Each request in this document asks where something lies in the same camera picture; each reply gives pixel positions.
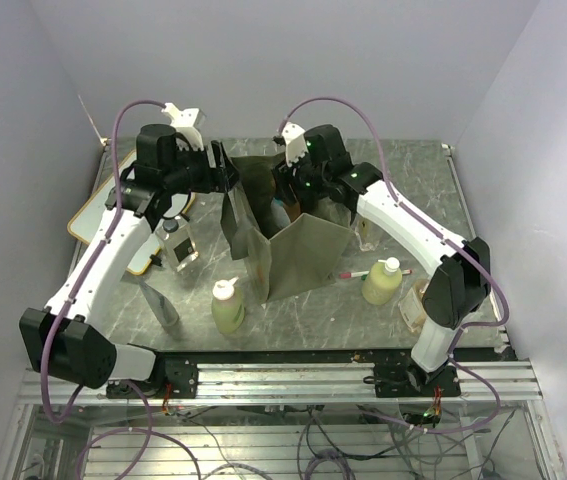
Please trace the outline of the olive green canvas bag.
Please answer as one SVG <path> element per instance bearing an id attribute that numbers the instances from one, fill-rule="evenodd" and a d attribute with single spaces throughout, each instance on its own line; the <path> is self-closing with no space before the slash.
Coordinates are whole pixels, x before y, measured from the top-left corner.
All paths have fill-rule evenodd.
<path id="1" fill-rule="evenodd" d="M 287 228 L 267 236 L 272 168 L 283 158 L 283 153 L 230 158 L 238 182 L 222 203 L 220 226 L 231 258 L 245 263 L 260 304 L 333 284 L 352 237 L 345 208 L 328 199 L 314 210 L 302 210 Z"/>

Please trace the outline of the clear square bottle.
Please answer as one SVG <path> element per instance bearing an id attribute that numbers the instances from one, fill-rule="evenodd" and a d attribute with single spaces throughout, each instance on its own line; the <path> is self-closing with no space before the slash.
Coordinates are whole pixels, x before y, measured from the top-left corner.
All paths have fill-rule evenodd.
<path id="1" fill-rule="evenodd" d="M 181 272 L 199 258 L 189 222 L 183 216 L 163 220 L 155 230 L 169 266 Z"/>

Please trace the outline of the green lotion bottle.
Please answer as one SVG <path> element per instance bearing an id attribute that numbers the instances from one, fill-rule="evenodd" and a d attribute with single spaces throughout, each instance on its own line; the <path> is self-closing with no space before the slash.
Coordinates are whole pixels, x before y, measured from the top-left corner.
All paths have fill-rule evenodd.
<path id="1" fill-rule="evenodd" d="M 231 334 L 243 323 L 245 306 L 238 277 L 217 281 L 212 289 L 211 312 L 218 331 Z"/>

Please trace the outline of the orange bottle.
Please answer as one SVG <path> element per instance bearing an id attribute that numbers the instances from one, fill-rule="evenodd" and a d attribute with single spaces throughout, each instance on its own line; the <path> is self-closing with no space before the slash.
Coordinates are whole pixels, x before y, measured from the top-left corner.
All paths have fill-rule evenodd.
<path id="1" fill-rule="evenodd" d="M 270 199 L 266 202 L 266 230 L 269 238 L 287 228 L 302 213 L 299 202 L 288 205 L 277 197 L 276 182 L 272 180 Z"/>

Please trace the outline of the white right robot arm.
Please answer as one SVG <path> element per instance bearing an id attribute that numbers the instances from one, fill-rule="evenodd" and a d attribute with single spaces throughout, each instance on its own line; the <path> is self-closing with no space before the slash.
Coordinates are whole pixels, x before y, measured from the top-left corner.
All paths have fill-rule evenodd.
<path id="1" fill-rule="evenodd" d="M 378 167 L 354 163 L 340 131 L 330 124 L 304 130 L 285 122 L 274 140 L 285 149 L 274 176 L 286 204 L 329 198 L 380 227 L 428 275 L 422 297 L 426 318 L 403 373 L 411 393 L 428 394 L 448 365 L 463 320 L 491 291 L 487 243 L 467 241 L 442 227 L 391 189 Z"/>

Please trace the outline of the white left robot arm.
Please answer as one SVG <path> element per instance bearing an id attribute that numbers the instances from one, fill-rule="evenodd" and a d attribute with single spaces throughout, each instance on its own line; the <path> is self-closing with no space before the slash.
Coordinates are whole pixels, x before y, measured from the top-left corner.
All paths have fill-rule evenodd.
<path id="1" fill-rule="evenodd" d="M 32 369 L 97 389 L 131 380 L 145 397 L 166 387 L 154 350 L 111 342 L 99 322 L 128 264 L 153 235 L 177 194 L 227 193 L 238 172 L 224 146 L 197 149 L 166 124 L 149 124 L 136 138 L 136 159 L 111 190 L 97 232 L 76 268 L 41 309 L 28 308 L 19 329 Z"/>

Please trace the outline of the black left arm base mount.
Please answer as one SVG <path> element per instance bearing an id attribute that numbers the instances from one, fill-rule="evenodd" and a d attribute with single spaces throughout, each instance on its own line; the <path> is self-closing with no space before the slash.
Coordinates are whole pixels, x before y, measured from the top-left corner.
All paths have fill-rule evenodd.
<path id="1" fill-rule="evenodd" d="M 108 399 L 132 399 L 136 387 L 150 399 L 194 399 L 197 394 L 199 369 L 187 357 L 160 352 L 149 363 L 140 366 L 117 365 L 105 383 Z"/>

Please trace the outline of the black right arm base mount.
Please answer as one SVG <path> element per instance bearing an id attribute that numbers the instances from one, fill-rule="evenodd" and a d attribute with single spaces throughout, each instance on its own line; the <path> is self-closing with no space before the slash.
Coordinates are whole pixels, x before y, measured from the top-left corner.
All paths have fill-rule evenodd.
<path id="1" fill-rule="evenodd" d="M 445 367 L 425 383 L 412 367 L 375 365 L 372 374 L 363 378 L 363 383 L 374 388 L 377 398 L 433 398 L 436 393 L 444 398 L 461 395 L 457 371 L 452 367 Z"/>

